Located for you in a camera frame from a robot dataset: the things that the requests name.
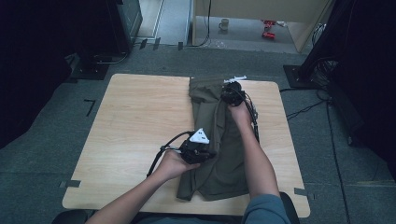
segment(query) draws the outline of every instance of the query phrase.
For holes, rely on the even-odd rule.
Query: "wrist-mounted device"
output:
[[[180,147],[172,147],[170,146],[176,139],[180,136],[188,134],[189,138],[187,138]],[[157,164],[158,159],[161,155],[168,149],[172,149],[180,154],[181,158],[188,164],[202,163],[209,159],[212,159],[216,156],[216,152],[211,152],[208,150],[209,147],[209,139],[207,139],[204,130],[199,129],[196,132],[184,132],[180,133],[164,146],[160,147],[160,151],[157,153],[157,156],[154,159],[154,162],[151,164],[149,168],[147,176],[152,174],[154,170],[155,164]]]
[[[258,113],[256,111],[256,107],[253,104],[253,101],[250,99],[245,91],[242,91],[242,86],[236,80],[241,80],[246,77],[235,77],[229,80],[224,80],[224,83],[228,83],[223,86],[221,91],[221,100],[224,101],[228,105],[239,106],[242,102],[247,106],[247,110],[251,116],[251,120],[253,122],[253,131],[256,136],[257,141],[260,143],[259,138],[259,127],[257,125],[257,117]]]

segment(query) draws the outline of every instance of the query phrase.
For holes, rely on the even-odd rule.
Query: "black cable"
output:
[[[137,45],[140,45],[140,44],[142,44],[143,42],[139,42],[139,43],[134,43],[133,45],[132,45],[132,48],[133,47],[135,47],[135,46],[137,46]],[[146,46],[152,46],[152,45],[156,45],[156,44],[154,44],[154,43],[146,43]],[[176,47],[176,48],[178,48],[178,44],[176,44],[176,45],[173,45],[173,44],[160,44],[161,46],[168,46],[168,47]],[[188,45],[188,46],[183,46],[183,48],[186,48],[186,49],[196,49],[196,48],[198,48],[198,47],[201,47],[201,46],[195,46],[195,45]]]
[[[123,57],[121,59],[115,61],[115,62],[108,62],[108,63],[96,62],[96,64],[115,64],[115,63],[120,63],[128,56],[128,53],[126,53],[126,52],[123,52],[122,54],[123,54]],[[103,55],[94,55],[93,58],[97,58],[97,57],[101,57],[101,56],[103,57]]]
[[[152,162],[149,170],[148,170],[148,174],[147,177],[149,177],[152,174],[152,171],[155,168],[155,165],[157,164],[158,160],[160,159],[161,155],[167,150],[169,149],[169,145],[171,145],[176,139],[178,139],[180,136],[184,135],[184,134],[188,134],[188,135],[192,135],[194,132],[184,132],[184,133],[180,133],[178,135],[176,135],[174,138],[172,138],[168,143],[166,143],[164,146],[160,147],[160,151],[157,153],[157,155],[155,156],[154,161]]]
[[[307,91],[307,89],[289,88],[289,89],[282,89],[279,92],[283,92],[283,91]]]
[[[248,100],[250,101],[250,108],[247,108],[247,109],[250,109],[249,113],[253,120],[254,135],[256,136],[257,142],[260,143],[259,125],[257,124],[257,111],[254,107],[253,101],[251,100],[250,96],[247,93],[245,93],[245,95],[247,96]],[[248,106],[248,102],[246,100],[244,100],[244,102],[245,102],[245,105]]]
[[[212,0],[209,1],[209,10],[207,11],[207,34],[205,40],[200,45],[191,45],[192,47],[201,47],[203,46],[207,40],[210,38],[210,11],[212,9]]]
[[[344,207],[346,208],[346,222],[350,223],[349,209],[347,207],[347,197],[346,197],[346,192],[344,189],[344,181],[343,181],[343,177],[341,177],[340,166],[338,164],[337,153],[335,151],[334,134],[332,132],[332,121],[330,119],[329,106],[330,106],[330,101],[327,101],[326,112],[327,112],[327,121],[329,122],[330,135],[331,135],[331,139],[332,139],[332,154],[334,156],[335,167],[337,169],[338,179],[339,179],[340,185],[341,185],[341,192],[343,194]]]
[[[297,112],[291,113],[291,114],[287,115],[286,117],[288,118],[288,120],[294,119],[294,118],[297,117],[299,114],[304,113],[304,112],[307,112],[307,111],[309,111],[310,109],[312,109],[313,107],[315,107],[315,106],[317,106],[317,105],[321,105],[321,104],[323,104],[324,102],[326,102],[326,101],[320,100],[319,102],[315,103],[314,105],[307,106],[306,108],[304,108],[304,109],[302,109],[302,110],[299,110],[299,111],[297,111]]]

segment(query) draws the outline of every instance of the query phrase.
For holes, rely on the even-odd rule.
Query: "hand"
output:
[[[251,125],[252,120],[246,104],[242,103],[239,106],[229,105],[228,108],[233,115],[233,120],[238,126]]]
[[[178,153],[174,150],[166,150],[160,165],[154,171],[154,175],[157,175],[163,181],[173,179],[180,176],[186,171],[198,168],[201,164],[188,164],[186,163]]]

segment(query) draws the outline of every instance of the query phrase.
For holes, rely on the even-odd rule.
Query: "tape mark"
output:
[[[183,50],[183,42],[178,42],[178,50]]]
[[[84,102],[91,102],[91,103],[92,103],[92,104],[91,104],[91,107],[90,107],[90,110],[88,111],[88,113],[87,113],[87,115],[86,115],[86,117],[88,117],[88,116],[91,114],[92,109],[93,109],[93,106],[95,105],[96,101],[95,101],[95,100],[87,100],[87,99],[84,99]]]
[[[66,180],[66,181],[61,181],[59,184],[59,188],[65,189],[65,188],[79,188],[79,185],[81,184],[80,180]]]
[[[147,40],[147,39],[144,39],[144,40],[142,41],[142,43],[140,44],[140,49],[145,48],[147,43],[148,43],[148,40]]]
[[[154,44],[153,50],[158,49],[158,47],[160,46],[160,41],[161,41],[161,38],[160,38],[160,37],[158,37],[158,38],[155,39],[155,44]]]
[[[315,200],[315,194],[313,193],[308,193],[306,189],[297,189],[294,188],[294,194],[296,195],[301,195],[301,196],[306,196],[309,200]]]

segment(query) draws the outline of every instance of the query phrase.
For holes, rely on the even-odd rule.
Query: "folded garment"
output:
[[[196,190],[209,201],[248,193],[242,139],[227,105],[220,99],[223,84],[223,77],[190,81],[194,128],[204,129],[210,140],[209,150],[217,156],[182,175],[179,199],[189,201]]]

